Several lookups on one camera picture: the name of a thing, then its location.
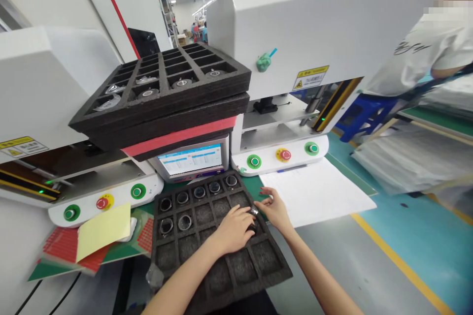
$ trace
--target red emergency stop button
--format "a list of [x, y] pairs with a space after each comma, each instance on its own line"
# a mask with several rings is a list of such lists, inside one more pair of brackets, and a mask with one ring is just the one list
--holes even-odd
[[98, 209], [106, 211], [109, 210], [113, 205], [114, 199], [111, 194], [103, 194], [95, 203]]
[[99, 209], [105, 209], [107, 205], [108, 205], [108, 200], [106, 198], [99, 198], [99, 200], [96, 203], [96, 206]]
[[280, 162], [288, 162], [291, 158], [291, 152], [287, 149], [281, 148], [276, 151], [276, 158]]

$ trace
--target warning label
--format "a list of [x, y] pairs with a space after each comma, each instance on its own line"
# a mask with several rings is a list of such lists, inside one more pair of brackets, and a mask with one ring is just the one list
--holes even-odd
[[329, 65], [300, 71], [297, 74], [297, 78], [292, 90], [296, 91], [319, 86], [322, 83], [322, 80], [324, 79], [324, 76], [328, 70]]
[[0, 143], [0, 152], [13, 158], [22, 158], [46, 150], [49, 150], [49, 148], [31, 137], [22, 137]]

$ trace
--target black foam tray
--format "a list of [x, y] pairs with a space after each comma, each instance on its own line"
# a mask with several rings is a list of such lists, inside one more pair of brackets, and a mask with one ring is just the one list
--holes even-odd
[[[225, 184], [225, 178], [229, 175], [236, 177], [236, 186]], [[217, 194], [210, 193], [208, 188], [214, 181], [221, 187]], [[193, 196], [197, 187], [205, 188], [204, 198]], [[189, 194], [189, 201], [179, 205], [176, 198], [182, 191]], [[160, 210], [164, 198], [172, 201], [172, 208], [166, 212]], [[234, 170], [159, 195], [155, 200], [151, 261], [164, 273], [165, 281], [204, 243], [227, 212], [237, 204], [241, 207], [251, 206], [253, 198]], [[191, 217], [192, 226], [180, 231], [177, 222], [185, 214]], [[172, 219], [174, 227], [163, 236], [159, 229], [161, 221], [166, 218]], [[213, 265], [185, 314], [209, 313], [292, 277], [291, 269], [261, 214], [257, 215], [255, 224], [256, 234], [243, 249], [221, 257]]]
[[[227, 74], [209, 78], [205, 74], [212, 69], [224, 70]], [[143, 76], [158, 79], [137, 85], [135, 80]], [[224, 53], [203, 43], [189, 44], [118, 66], [76, 113], [69, 126], [82, 133], [94, 129], [117, 131], [246, 92], [250, 76], [248, 68]], [[194, 82], [173, 89], [172, 84], [180, 78]], [[104, 94], [112, 84], [126, 85], [125, 90], [118, 93], [120, 102], [105, 111], [94, 111], [113, 97]], [[159, 89], [159, 94], [137, 98], [149, 88]]]
[[249, 100], [249, 95], [243, 93], [123, 128], [116, 134], [110, 134], [107, 131], [101, 132], [101, 135], [96, 135], [94, 131], [87, 131], [85, 134], [90, 141], [106, 151], [123, 149], [176, 131], [237, 116], [246, 111]]

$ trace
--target green work surface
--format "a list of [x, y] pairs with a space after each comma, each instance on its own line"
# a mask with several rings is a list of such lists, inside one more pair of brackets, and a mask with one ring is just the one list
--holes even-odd
[[398, 115], [423, 122], [429, 126], [437, 127], [440, 130], [450, 130], [473, 138], [473, 124], [467, 119], [419, 106], [399, 111]]
[[[343, 165], [340, 161], [334, 158], [331, 154], [326, 154], [325, 157], [327, 158], [330, 163], [335, 166], [343, 175], [345, 175], [348, 179], [350, 179], [355, 185], [357, 185], [364, 193], [368, 196], [373, 196], [377, 194], [377, 192], [370, 187], [365, 181], [363, 181], [360, 177], [358, 177], [353, 171], [351, 171], [348, 167]], [[267, 198], [267, 195], [260, 194], [261, 187], [263, 187], [263, 183], [259, 176], [254, 177], [242, 177], [243, 183], [245, 184], [248, 192], [251, 194], [254, 200], [262, 201], [263, 199]], [[163, 188], [163, 192], [168, 192], [170, 190], [183, 187], [187, 185], [188, 182], [181, 182], [178, 184], [165, 184]], [[149, 216], [154, 215], [154, 202], [136, 207], [132, 209], [132, 214], [143, 214], [142, 216], [142, 224], [146, 222], [146, 218]], [[127, 243], [116, 243], [110, 247], [103, 263], [114, 262], [120, 259], [129, 258], [138, 256], [143, 254], [143, 250], [139, 249], [136, 246], [136, 239], [139, 233]], [[40, 263], [35, 267], [33, 273], [31, 274], [29, 281], [39, 280], [47, 277], [57, 276], [59, 274], [65, 274], [74, 271], [80, 271], [82, 267], [79, 265], [70, 265], [70, 266], [63, 266], [59, 263], [54, 261], [41, 259]]]

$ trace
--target pen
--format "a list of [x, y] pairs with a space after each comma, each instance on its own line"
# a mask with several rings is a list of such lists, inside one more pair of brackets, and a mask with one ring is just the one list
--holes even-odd
[[284, 170], [278, 170], [278, 173], [285, 172], [285, 171], [291, 171], [291, 170], [297, 170], [298, 168], [306, 167], [307, 165], [301, 165], [301, 166], [296, 166], [296, 167], [289, 167], [288, 169]]

